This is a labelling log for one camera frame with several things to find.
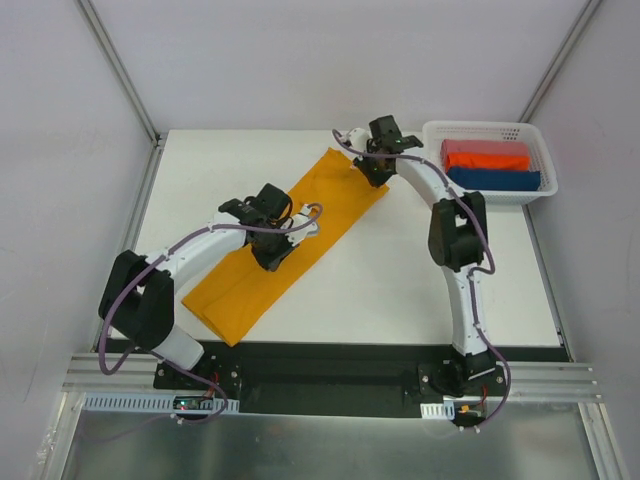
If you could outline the white plastic basket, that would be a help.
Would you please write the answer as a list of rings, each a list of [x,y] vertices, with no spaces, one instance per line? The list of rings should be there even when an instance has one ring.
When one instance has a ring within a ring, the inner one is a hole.
[[[527,205],[539,198],[553,196],[558,182],[552,157],[539,129],[528,123],[492,121],[432,120],[422,127],[424,154],[443,168],[441,146],[444,140],[484,140],[524,143],[529,152],[530,171],[541,175],[536,191],[481,190],[491,205]]]

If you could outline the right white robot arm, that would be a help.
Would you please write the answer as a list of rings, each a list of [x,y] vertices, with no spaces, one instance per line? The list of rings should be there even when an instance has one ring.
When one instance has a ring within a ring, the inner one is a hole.
[[[495,262],[488,248],[486,204],[479,192],[462,192],[433,162],[411,155],[423,143],[405,135],[391,115],[354,128],[336,141],[355,155],[353,165],[375,188],[394,175],[404,179],[431,211],[427,247],[445,277],[452,314],[452,346],[464,358],[487,354],[487,334],[481,313],[479,278],[487,260],[492,274]]]

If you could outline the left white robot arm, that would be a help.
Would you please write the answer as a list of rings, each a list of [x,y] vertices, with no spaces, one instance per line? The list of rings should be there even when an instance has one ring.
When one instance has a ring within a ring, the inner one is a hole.
[[[98,306],[101,370],[113,374],[119,368],[105,359],[106,334],[113,328],[130,341],[131,351],[143,350],[176,366],[188,388],[204,387],[212,367],[203,359],[204,346],[176,323],[176,294],[205,268],[246,248],[263,270],[276,270],[305,238],[301,227],[309,209],[292,211],[291,197],[267,183],[254,196],[224,202],[207,223],[169,247],[118,254]]]

